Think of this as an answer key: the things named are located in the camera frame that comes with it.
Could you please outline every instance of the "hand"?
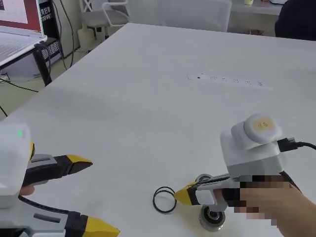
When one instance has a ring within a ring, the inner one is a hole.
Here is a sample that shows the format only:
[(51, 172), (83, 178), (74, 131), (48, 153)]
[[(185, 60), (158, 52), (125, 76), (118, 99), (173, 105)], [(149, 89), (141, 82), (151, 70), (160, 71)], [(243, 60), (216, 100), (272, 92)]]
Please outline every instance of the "hand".
[[(217, 199), (223, 198), (221, 190), (214, 191)], [(248, 213), (251, 219), (274, 219), (284, 209), (291, 210), (298, 200), (306, 199), (282, 176), (265, 176), (263, 182), (246, 183), (240, 188), (240, 201), (245, 206), (235, 207), (235, 212)]]
[(26, 186), (21, 188), (21, 192), (20, 195), (22, 196), (27, 196), (27, 195), (31, 195), (32, 193), (34, 193), (34, 186)]

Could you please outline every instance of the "desk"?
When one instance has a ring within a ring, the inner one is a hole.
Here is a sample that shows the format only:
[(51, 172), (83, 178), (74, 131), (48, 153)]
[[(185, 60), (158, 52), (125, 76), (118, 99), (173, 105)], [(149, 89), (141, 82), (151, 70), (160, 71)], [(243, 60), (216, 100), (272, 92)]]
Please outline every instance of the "desk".
[[(316, 143), (315, 61), (316, 42), (128, 24), (3, 122), (26, 122), (39, 154), (94, 162), (38, 186), (33, 201), (102, 218), (120, 237), (280, 237), (268, 220), (231, 208), (224, 228), (210, 234), (200, 207), (179, 204), (162, 215), (152, 195), (227, 172), (220, 133), (253, 113), (268, 112), (285, 136)], [(189, 80), (191, 72), (256, 79), (273, 90)], [(286, 168), (314, 202), (315, 156), (289, 152)]]
[[(48, 38), (47, 41), (45, 42), (45, 45), (46, 46), (49, 46), (51, 43), (53, 43), (54, 41), (56, 41), (56, 39), (53, 39), (53, 38)], [(39, 69), (39, 73), (42, 77), (42, 80), (44, 82), (44, 85), (47, 86), (48, 84), (50, 84), (52, 82), (51, 80), (51, 77), (50, 77), (50, 74), (49, 74), (49, 71), (47, 69), (47, 66), (46, 66), (46, 63), (45, 63), (45, 60), (43, 58), (43, 55), (42, 55), (42, 48), (38, 47), (34, 47), (33, 49), (31, 49), (30, 51), (20, 55), (19, 57), (3, 64), (0, 66), (0, 71), (9, 67), (10, 65), (20, 61), (21, 59), (29, 56), (30, 54), (33, 55), (34, 57), (34, 60), (36, 62), (36, 65)]]
[(270, 2), (262, 2), (260, 0), (254, 0), (253, 5), (251, 6), (245, 5), (244, 0), (232, 0), (232, 2), (232, 12), (239, 13), (254, 13), (279, 16), (282, 8), (282, 5), (275, 5)]

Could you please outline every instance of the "electrical cable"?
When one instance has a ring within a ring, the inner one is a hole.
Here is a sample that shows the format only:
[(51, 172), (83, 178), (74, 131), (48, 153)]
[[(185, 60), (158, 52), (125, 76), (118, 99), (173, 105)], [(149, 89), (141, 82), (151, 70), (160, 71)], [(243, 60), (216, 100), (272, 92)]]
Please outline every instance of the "electrical cable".
[(72, 65), (73, 65), (73, 63), (74, 63), (74, 54), (75, 54), (74, 29), (73, 29), (73, 26), (72, 26), (72, 24), (71, 24), (71, 21), (70, 21), (70, 18), (69, 18), (69, 16), (68, 16), (68, 13), (67, 13), (67, 11), (66, 11), (66, 9), (65, 9), (63, 0), (60, 0), (60, 4), (61, 4), (61, 6), (62, 6), (62, 8), (63, 8), (63, 10), (64, 10), (64, 13), (65, 13), (65, 15), (66, 15), (66, 17), (67, 17), (68, 22), (69, 22), (69, 25), (70, 25), (70, 28), (71, 28), (71, 34), (72, 34), (72, 38), (73, 38), (73, 52), (72, 52), (72, 56), (71, 56), (71, 63), (70, 63), (70, 66), (69, 66), (69, 68), (71, 68)]
[(176, 200), (176, 199), (174, 200), (174, 205), (173, 205), (173, 207), (172, 207), (171, 209), (169, 209), (169, 210), (167, 210), (167, 211), (161, 210), (161, 209), (159, 209), (159, 208), (157, 207), (157, 205), (156, 205), (156, 196), (157, 196), (158, 194), (160, 194), (160, 193), (168, 193), (168, 194), (170, 194), (170, 195), (172, 195), (172, 196), (174, 197), (175, 191), (174, 191), (172, 188), (170, 188), (170, 187), (163, 186), (163, 187), (158, 188), (158, 189), (155, 191), (154, 196), (153, 196), (153, 206), (154, 206), (154, 208), (156, 209), (156, 211), (158, 211), (158, 212), (160, 212), (160, 213), (162, 213), (162, 214), (168, 214), (168, 213), (172, 212), (172, 211), (176, 208), (176, 206), (177, 206), (177, 200)]
[(0, 105), (0, 110), (4, 113), (4, 115), (5, 115), (6, 117), (8, 117), (8, 114), (4, 111), (4, 109), (1, 107), (1, 105)]
[(297, 142), (296, 143), (298, 147), (310, 147), (314, 150), (316, 150), (316, 146), (312, 143), (308, 143), (308, 142)]
[(54, 1), (52, 1), (54, 6), (55, 6), (55, 12), (56, 12), (56, 15), (57, 15), (57, 18), (58, 18), (58, 22), (59, 22), (59, 28), (60, 28), (60, 32), (59, 32), (59, 41), (58, 41), (58, 47), (59, 47), (59, 53), (60, 53), (60, 56), (61, 56), (61, 60), (63, 61), (63, 64), (64, 64), (64, 67), (66, 70), (68, 70), (67, 66), (66, 66), (66, 63), (65, 63), (65, 58), (64, 58), (64, 54), (61, 52), (61, 37), (62, 37), (62, 24), (61, 24), (61, 21), (60, 21), (60, 17), (59, 17), (59, 12), (58, 12), (58, 9), (57, 9), (57, 6), (56, 6), (56, 3)]
[(299, 147), (310, 147), (316, 150), (316, 146), (308, 142), (296, 142), (294, 138), (284, 138), (277, 141), (278, 147), (281, 152), (288, 152), (296, 150)]
[(29, 90), (29, 91), (32, 91), (32, 92), (38, 92), (37, 90), (32, 90), (32, 89), (25, 88), (25, 87), (22, 87), (22, 86), (19, 86), (19, 85), (15, 85), (15, 84), (13, 84), (13, 83), (8, 82), (7, 80), (0, 79), (0, 81), (6, 82), (6, 83), (8, 83), (8, 84), (10, 84), (10, 85), (13, 85), (13, 86), (15, 86), (15, 87), (17, 87), (17, 88), (20, 88), (20, 89)]

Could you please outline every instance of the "o-ring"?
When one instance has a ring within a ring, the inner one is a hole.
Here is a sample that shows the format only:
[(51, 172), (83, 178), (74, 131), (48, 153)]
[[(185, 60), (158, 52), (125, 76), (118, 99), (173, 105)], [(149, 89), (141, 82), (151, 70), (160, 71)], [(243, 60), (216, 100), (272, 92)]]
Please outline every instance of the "o-ring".
[(172, 195), (172, 196), (174, 197), (175, 191), (174, 191), (172, 188), (170, 188), (170, 187), (163, 186), (163, 187), (158, 188), (158, 189), (155, 191), (154, 196), (153, 196), (153, 206), (154, 206), (154, 208), (156, 209), (156, 211), (158, 211), (158, 212), (160, 212), (160, 213), (162, 213), (162, 214), (167, 214), (167, 213), (172, 212), (172, 211), (176, 208), (176, 206), (177, 206), (177, 200), (176, 200), (176, 199), (174, 200), (174, 206), (173, 206), (170, 210), (163, 211), (163, 210), (161, 210), (161, 209), (159, 209), (159, 208), (157, 207), (156, 201), (155, 201), (157, 194), (160, 194), (160, 193), (168, 193), (168, 194), (170, 194), (170, 195)]

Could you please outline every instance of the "white chair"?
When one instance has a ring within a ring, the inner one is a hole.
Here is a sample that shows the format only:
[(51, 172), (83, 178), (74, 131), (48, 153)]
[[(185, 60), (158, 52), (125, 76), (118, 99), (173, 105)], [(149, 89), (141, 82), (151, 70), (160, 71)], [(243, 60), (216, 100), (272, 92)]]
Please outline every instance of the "white chair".
[(159, 0), (158, 20), (162, 26), (227, 32), (230, 0)]
[(100, 4), (94, 4), (93, 0), (79, 0), (79, 4), (84, 29), (105, 27), (107, 32), (108, 27), (120, 27), (129, 22), (127, 0), (107, 0)]

